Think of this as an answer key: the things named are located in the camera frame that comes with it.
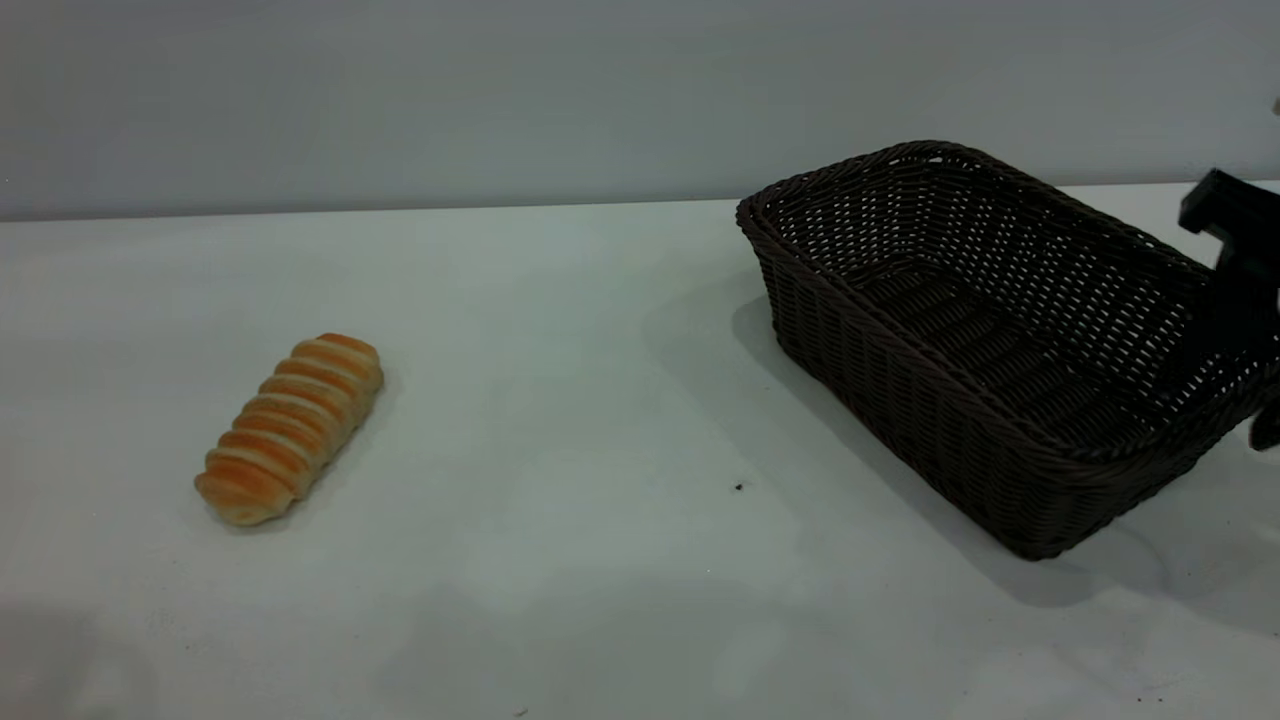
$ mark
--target gray wall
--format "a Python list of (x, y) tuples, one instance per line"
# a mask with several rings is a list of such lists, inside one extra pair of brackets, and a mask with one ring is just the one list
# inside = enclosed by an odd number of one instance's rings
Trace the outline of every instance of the gray wall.
[(0, 0), (0, 217), (1280, 177), (1280, 0)]

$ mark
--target brown wicker basket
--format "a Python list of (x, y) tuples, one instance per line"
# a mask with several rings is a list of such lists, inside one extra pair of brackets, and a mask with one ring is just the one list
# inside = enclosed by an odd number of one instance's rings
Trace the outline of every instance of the brown wicker basket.
[(1276, 397), (1276, 343), (1161, 384), (1208, 270), (977, 150), (846, 160), (748, 197), (737, 222), (783, 350), (1029, 560)]

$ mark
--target basket bottom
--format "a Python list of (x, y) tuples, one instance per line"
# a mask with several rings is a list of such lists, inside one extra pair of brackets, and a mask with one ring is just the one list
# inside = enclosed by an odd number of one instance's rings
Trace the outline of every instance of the basket bottom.
[(1080, 448), (1146, 437), (1152, 421), (979, 292), (919, 260), (873, 268), (861, 291), (1046, 434)]

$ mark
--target bread roll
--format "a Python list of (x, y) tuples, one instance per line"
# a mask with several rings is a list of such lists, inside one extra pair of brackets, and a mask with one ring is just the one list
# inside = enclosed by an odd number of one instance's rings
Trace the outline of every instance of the bread roll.
[(381, 387), (374, 346), (335, 333), (300, 342), (205, 456), (196, 491), (232, 525), (279, 518), (306, 497)]

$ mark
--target white table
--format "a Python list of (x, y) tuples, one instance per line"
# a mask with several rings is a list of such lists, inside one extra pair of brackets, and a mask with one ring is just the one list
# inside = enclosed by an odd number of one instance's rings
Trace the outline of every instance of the white table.
[[(1212, 259), (1185, 190), (1074, 193)], [(0, 717), (1276, 716), (1280, 460), (1018, 560), (782, 355), (732, 210), (0, 225)], [(191, 478), (325, 331), (387, 391), (228, 529)]]

